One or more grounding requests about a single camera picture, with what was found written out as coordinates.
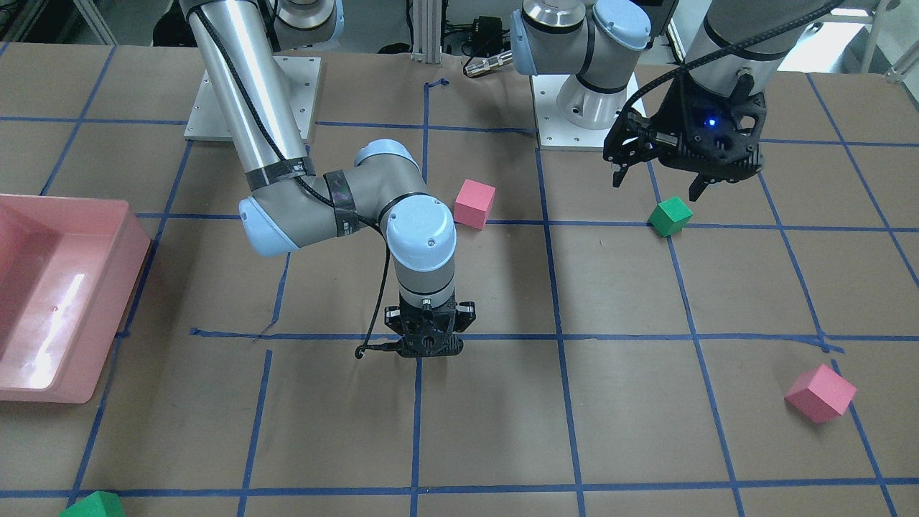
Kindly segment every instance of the blue joint cap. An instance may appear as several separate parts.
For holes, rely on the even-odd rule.
[[[457,247],[453,214],[436,198],[409,196],[396,203],[387,217],[386,244],[409,270],[439,270],[453,258]]]
[[[360,163],[367,158],[376,155],[401,156],[412,162],[415,167],[418,167],[418,171],[421,172],[421,167],[419,167],[418,163],[414,161],[414,158],[412,158],[412,154],[408,152],[408,149],[406,149],[404,145],[396,142],[395,140],[390,140],[388,138],[374,140],[373,142],[364,146],[364,148],[360,151],[357,151],[357,156],[354,158],[354,167],[359,166]]]
[[[338,39],[345,30],[345,8],[342,6],[342,0],[335,0],[335,30],[332,32],[332,40]]]
[[[594,19],[610,38],[626,48],[643,51],[648,46],[651,19],[644,9],[629,0],[597,0]]]
[[[522,75],[537,75],[533,51],[529,48],[527,27],[522,17],[520,9],[511,15],[511,53],[514,54],[514,68]]]
[[[239,201],[239,215],[249,243],[262,257],[275,257],[298,249],[252,196]]]

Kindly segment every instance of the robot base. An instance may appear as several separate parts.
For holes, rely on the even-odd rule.
[[[300,136],[306,142],[315,113],[321,60],[318,57],[275,56],[275,61],[288,78],[290,109],[300,129]],[[209,142],[233,141],[207,72],[201,79],[195,105],[188,115],[185,138]]]
[[[561,114],[555,99],[568,75],[534,75],[533,106],[536,110],[536,125],[539,128],[539,148],[554,151],[602,151],[603,141],[607,138],[609,128],[601,130],[588,130],[578,127]],[[626,87],[627,95],[631,96],[638,90],[638,81],[635,75],[629,80]],[[634,106],[640,113],[644,113],[644,104],[639,100]]]

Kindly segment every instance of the black tape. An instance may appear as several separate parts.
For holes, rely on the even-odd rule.
[[[716,45],[718,45],[720,48],[723,49],[725,47],[731,46],[731,43],[729,41],[725,40],[724,38],[721,37],[719,33],[715,32],[715,29],[709,23],[709,17],[705,17],[702,19],[702,28],[705,30],[705,33],[709,35],[709,38],[711,39],[711,41],[715,43]],[[789,52],[791,52],[791,49],[788,49],[784,52],[776,52],[772,54],[765,54],[762,52],[742,50],[742,51],[734,52],[733,54],[737,57],[741,57],[741,58],[744,58],[750,61],[771,62],[771,61],[778,61],[780,59],[785,59],[785,56],[789,55]]]
[[[587,54],[584,55],[584,64],[581,65],[581,71],[576,75],[587,73],[590,68],[590,62],[594,60],[594,45],[596,45],[596,27],[594,27],[594,10],[587,9]]]
[[[587,82],[586,79],[584,79],[580,75],[576,75],[575,77],[577,78],[577,82],[581,83],[581,86],[587,88],[588,90],[595,91],[596,93],[607,94],[607,95],[612,94],[612,93],[619,93],[620,91],[626,89],[626,86],[629,85],[629,83],[626,83],[625,85],[619,86],[617,88],[601,88],[600,86],[590,84],[589,82]]]
[[[350,236],[357,231],[357,206],[354,204],[354,195],[347,184],[345,172],[334,170],[324,176],[325,185],[329,188],[329,196],[335,205],[335,228],[338,236]]]
[[[312,168],[312,160],[308,156],[304,156],[250,170],[245,173],[245,180],[249,183],[249,189],[256,191],[285,179],[315,175],[316,171]]]

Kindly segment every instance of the plastic container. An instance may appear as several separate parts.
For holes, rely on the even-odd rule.
[[[125,201],[0,194],[0,400],[92,397],[149,245]]]

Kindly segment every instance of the cable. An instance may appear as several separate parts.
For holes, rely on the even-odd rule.
[[[278,6],[278,2],[279,0],[275,0],[276,9]],[[233,82],[236,84],[236,87],[239,89],[240,95],[243,96],[245,105],[249,109],[249,114],[252,115],[252,118],[255,121],[255,126],[258,127],[259,132],[261,132],[262,136],[265,137],[265,140],[268,142],[268,145],[271,146],[271,150],[274,151],[275,155],[278,156],[278,160],[280,161],[286,160],[287,158],[285,158],[284,154],[281,153],[281,150],[278,147],[278,144],[275,142],[274,138],[271,137],[271,133],[269,133],[268,130],[265,128],[265,124],[262,122],[262,118],[259,116],[258,110],[255,109],[255,103],[253,103],[252,98],[249,97],[249,92],[247,92],[245,89],[245,85],[243,84],[243,79],[240,78],[239,74],[236,72],[236,67],[233,65],[233,60],[230,59],[230,54],[227,52],[226,48],[223,46],[223,42],[221,41],[220,34],[218,34],[213,24],[210,23],[208,16],[204,14],[204,10],[201,9],[201,6],[197,6],[193,8],[190,12],[195,13],[198,16],[198,19],[201,21],[201,25],[203,25],[204,29],[208,31],[208,35],[214,41],[214,45],[217,46],[217,50],[220,51],[221,56],[223,57],[223,60],[226,62],[227,68],[230,69],[230,74],[233,76]],[[307,182],[304,181],[302,177],[296,177],[294,180],[297,182],[298,185],[300,185],[302,189],[309,192],[309,194],[313,196],[317,201],[321,202],[325,206],[328,206],[332,209],[335,208],[335,204],[332,202],[332,200],[329,200],[324,195],[317,192],[313,187],[310,187],[310,185],[307,184]],[[377,315],[380,313],[380,304],[382,303],[382,300],[383,300],[383,290],[386,288],[386,278],[390,270],[390,247],[388,244],[386,244],[386,237],[383,235],[383,232],[382,230],[380,230],[380,226],[378,224],[374,223],[373,221],[370,221],[370,219],[367,219],[366,217],[360,214],[357,215],[357,219],[361,223],[369,226],[370,228],[373,228],[374,231],[380,234],[380,237],[383,238],[383,244],[386,247],[386,260],[383,266],[382,280],[380,281],[380,293],[377,295],[377,305],[373,310],[373,317],[370,319],[370,327],[367,330],[367,336],[364,338],[364,345],[367,345],[367,343],[370,341],[370,333],[373,331],[373,326],[376,325]]]
[[[759,34],[755,36],[751,36],[750,38],[747,38],[746,40],[742,40],[738,43],[734,43],[733,45],[724,47],[723,49],[720,49],[710,54],[704,55],[694,61],[685,63],[682,66],[679,66],[678,68],[675,68],[671,70],[670,72],[667,72],[666,74],[661,75],[660,77],[652,80],[647,85],[639,88],[638,91],[632,94],[632,96],[629,97],[629,100],[627,100],[626,103],[622,105],[622,109],[620,110],[620,112],[627,113],[629,109],[631,109],[631,107],[636,102],[638,102],[638,99],[644,97],[648,92],[654,90],[656,87],[662,85],[663,83],[666,83],[667,81],[673,79],[674,77],[678,75],[685,74],[686,72],[690,70],[699,68],[700,66],[703,66],[706,64],[709,64],[728,54],[731,54],[737,51],[742,51],[743,49],[746,49],[747,47],[752,47],[756,45],[756,43],[760,43],[762,41],[766,41],[771,38],[775,38],[776,36],[780,34],[784,34],[792,29],[796,29],[798,27],[807,25],[811,23],[813,20],[819,17],[822,17],[825,14],[828,14],[833,9],[836,9],[844,1],[845,0],[831,0],[830,2],[827,2],[826,4],[824,4],[822,7],[811,11],[810,13],[804,15],[803,17],[793,19],[790,22],[782,24],[774,29],[760,32]]]

